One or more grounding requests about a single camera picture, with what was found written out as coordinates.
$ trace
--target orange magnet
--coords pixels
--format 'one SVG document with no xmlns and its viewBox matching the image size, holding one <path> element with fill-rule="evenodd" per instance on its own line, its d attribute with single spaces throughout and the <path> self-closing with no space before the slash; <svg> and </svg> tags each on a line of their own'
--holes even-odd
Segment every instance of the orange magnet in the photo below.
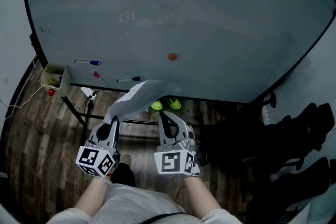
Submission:
<svg viewBox="0 0 336 224">
<path fill-rule="evenodd" d="M 177 59 L 177 54 L 168 54 L 168 59 L 171 61 L 175 61 Z"/>
</svg>

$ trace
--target white wall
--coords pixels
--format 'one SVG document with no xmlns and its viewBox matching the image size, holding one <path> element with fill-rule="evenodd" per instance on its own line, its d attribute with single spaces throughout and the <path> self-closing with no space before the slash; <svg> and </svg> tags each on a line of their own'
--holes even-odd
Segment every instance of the white wall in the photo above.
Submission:
<svg viewBox="0 0 336 224">
<path fill-rule="evenodd" d="M 0 99 L 9 105 L 13 93 L 35 56 L 24 0 L 0 0 Z M 9 77 L 3 83 L 3 75 Z M 0 131 L 6 107 L 0 103 Z"/>
<path fill-rule="evenodd" d="M 275 90 L 277 107 L 263 109 L 266 123 L 276 123 L 286 115 L 299 115 L 309 103 L 330 103 L 336 121 L 336 19 L 286 81 Z M 336 158 L 336 131 L 327 135 L 321 151 L 313 150 L 304 159 L 303 171 L 321 157 Z M 280 171 L 297 173 L 295 168 Z M 328 223 L 336 212 L 336 184 L 311 202 L 309 221 Z"/>
</svg>

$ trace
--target pen holder cup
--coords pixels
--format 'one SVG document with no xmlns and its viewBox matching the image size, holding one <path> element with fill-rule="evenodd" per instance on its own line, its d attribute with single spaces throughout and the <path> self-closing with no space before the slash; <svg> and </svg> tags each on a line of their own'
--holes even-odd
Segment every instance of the pen holder cup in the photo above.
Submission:
<svg viewBox="0 0 336 224">
<path fill-rule="evenodd" d="M 71 77 L 67 66 L 47 64 L 42 73 L 41 85 L 50 96 L 65 97 L 70 92 Z"/>
</svg>

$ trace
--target blue marker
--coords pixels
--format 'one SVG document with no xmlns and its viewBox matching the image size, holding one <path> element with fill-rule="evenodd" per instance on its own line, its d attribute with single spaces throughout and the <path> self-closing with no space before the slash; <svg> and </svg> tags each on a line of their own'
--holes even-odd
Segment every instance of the blue marker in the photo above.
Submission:
<svg viewBox="0 0 336 224">
<path fill-rule="evenodd" d="M 100 61 L 75 60 L 75 63 L 88 63 L 89 65 L 93 65 L 93 66 L 100 66 L 101 65 Z"/>
</svg>

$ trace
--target pink marker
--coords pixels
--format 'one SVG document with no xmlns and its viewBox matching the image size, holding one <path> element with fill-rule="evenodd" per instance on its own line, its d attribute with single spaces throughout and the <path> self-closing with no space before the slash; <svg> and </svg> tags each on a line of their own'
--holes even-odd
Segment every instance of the pink marker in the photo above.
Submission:
<svg viewBox="0 0 336 224">
<path fill-rule="evenodd" d="M 109 84 L 106 81 L 104 81 L 96 71 L 93 71 L 92 74 L 93 74 L 94 77 L 96 77 L 97 79 L 100 79 L 102 82 L 104 82 L 107 87 L 109 86 Z"/>
</svg>

